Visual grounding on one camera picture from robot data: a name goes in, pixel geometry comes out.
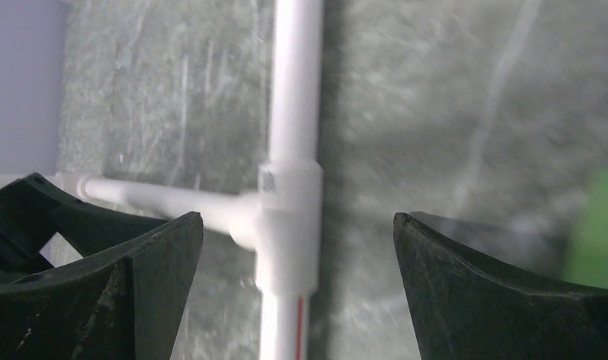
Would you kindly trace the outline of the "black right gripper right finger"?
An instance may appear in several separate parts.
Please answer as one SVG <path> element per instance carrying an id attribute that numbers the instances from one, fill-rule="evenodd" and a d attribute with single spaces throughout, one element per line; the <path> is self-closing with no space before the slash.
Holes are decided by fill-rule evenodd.
<path id="1" fill-rule="evenodd" d="M 608 289 L 548 278 L 396 213 L 394 248 L 423 359 L 608 359 Z"/>

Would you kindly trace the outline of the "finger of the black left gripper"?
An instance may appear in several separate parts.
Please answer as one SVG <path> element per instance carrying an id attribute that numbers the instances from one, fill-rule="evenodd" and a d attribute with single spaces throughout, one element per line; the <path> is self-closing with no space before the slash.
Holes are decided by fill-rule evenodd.
<path id="1" fill-rule="evenodd" d="M 0 284 L 52 269 L 40 251 L 56 233 L 86 257 L 165 223 L 83 202 L 32 173 L 0 188 Z"/>

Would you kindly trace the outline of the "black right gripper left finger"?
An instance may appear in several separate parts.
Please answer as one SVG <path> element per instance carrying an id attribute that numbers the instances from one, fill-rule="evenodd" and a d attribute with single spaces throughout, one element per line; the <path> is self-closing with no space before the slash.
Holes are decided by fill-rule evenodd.
<path id="1" fill-rule="evenodd" d="M 202 240 L 202 218 L 190 212 L 0 284 L 0 359 L 169 359 Z"/>

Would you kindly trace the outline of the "green wooden photo frame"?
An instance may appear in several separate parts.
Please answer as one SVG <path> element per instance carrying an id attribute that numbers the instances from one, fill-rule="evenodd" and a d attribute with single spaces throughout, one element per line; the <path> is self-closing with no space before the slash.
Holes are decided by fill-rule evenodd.
<path id="1" fill-rule="evenodd" d="M 563 278 L 608 289 L 608 171 L 596 173 L 588 202 L 578 218 Z"/>

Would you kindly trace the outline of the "white PVC pipe stand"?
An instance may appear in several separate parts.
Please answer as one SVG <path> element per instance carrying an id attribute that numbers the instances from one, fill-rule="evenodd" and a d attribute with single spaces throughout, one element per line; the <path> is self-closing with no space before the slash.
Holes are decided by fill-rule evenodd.
<path id="1" fill-rule="evenodd" d="M 85 203 L 165 224 L 196 212 L 203 232 L 225 233 L 254 251 L 255 283 L 262 294 L 261 359 L 307 356 L 309 300 L 318 286 L 322 219 L 323 171 L 316 151 L 323 14 L 322 1 L 274 5 L 269 153 L 259 167 L 257 191 L 233 196 L 93 174 L 43 176 Z M 0 188 L 25 177 L 0 174 Z M 53 266 L 49 270 L 89 257 L 58 233 L 40 253 Z"/>

